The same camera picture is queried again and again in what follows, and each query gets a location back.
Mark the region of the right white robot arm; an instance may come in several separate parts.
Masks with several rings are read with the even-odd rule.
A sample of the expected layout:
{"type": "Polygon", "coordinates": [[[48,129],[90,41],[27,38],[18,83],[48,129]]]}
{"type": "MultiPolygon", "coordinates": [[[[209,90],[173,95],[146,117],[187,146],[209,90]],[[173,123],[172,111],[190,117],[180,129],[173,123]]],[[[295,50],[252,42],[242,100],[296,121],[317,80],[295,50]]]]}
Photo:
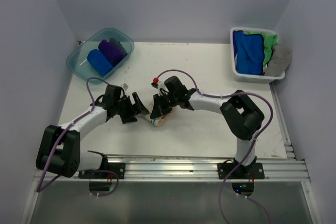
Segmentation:
{"type": "Polygon", "coordinates": [[[202,110],[221,114],[237,138],[234,158],[237,162],[234,165],[236,176],[246,178],[252,173],[252,164],[256,161],[252,143],[265,116],[248,95],[241,90],[227,98],[200,94],[195,88],[188,90],[176,76],[164,82],[154,78],[152,87],[156,88],[158,93],[153,96],[150,119],[166,116],[176,106],[191,111],[202,110]]]}

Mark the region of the blue towel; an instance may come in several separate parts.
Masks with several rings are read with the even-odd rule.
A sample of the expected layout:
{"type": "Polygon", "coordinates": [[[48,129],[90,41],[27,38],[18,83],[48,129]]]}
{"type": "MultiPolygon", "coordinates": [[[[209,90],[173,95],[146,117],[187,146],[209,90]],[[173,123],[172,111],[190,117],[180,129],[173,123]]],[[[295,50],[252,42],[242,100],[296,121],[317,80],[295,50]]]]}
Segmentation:
{"type": "Polygon", "coordinates": [[[113,69],[111,63],[98,49],[91,50],[88,53],[87,60],[94,70],[102,77],[113,69]]]}

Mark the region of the patterned white cloth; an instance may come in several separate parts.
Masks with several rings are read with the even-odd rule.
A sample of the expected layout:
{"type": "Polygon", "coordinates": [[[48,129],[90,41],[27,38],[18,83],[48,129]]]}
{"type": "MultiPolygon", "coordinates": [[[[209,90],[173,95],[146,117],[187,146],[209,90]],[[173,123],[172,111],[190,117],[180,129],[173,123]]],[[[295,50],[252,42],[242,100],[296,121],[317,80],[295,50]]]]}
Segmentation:
{"type": "MultiPolygon", "coordinates": [[[[153,101],[149,102],[146,106],[145,106],[149,112],[152,112],[153,110],[153,101]]],[[[142,116],[149,121],[151,124],[153,124],[156,127],[160,127],[163,126],[165,124],[165,122],[173,115],[174,113],[174,109],[167,115],[164,116],[160,116],[158,118],[154,118],[151,119],[150,118],[150,114],[143,114],[142,116]]]]}

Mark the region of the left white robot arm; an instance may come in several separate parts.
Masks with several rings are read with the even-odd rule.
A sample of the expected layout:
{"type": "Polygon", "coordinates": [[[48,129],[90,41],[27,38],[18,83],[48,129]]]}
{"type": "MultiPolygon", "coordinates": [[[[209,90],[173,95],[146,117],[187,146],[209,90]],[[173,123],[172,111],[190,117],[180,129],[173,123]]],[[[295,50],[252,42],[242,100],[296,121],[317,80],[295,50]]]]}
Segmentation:
{"type": "Polygon", "coordinates": [[[109,165],[104,154],[81,151],[81,140],[98,126],[118,115],[123,124],[137,121],[139,114],[149,114],[136,92],[132,97],[123,87],[107,85],[105,93],[76,119],[45,128],[36,158],[36,168],[64,177],[90,170],[97,178],[104,178],[109,165]]]}

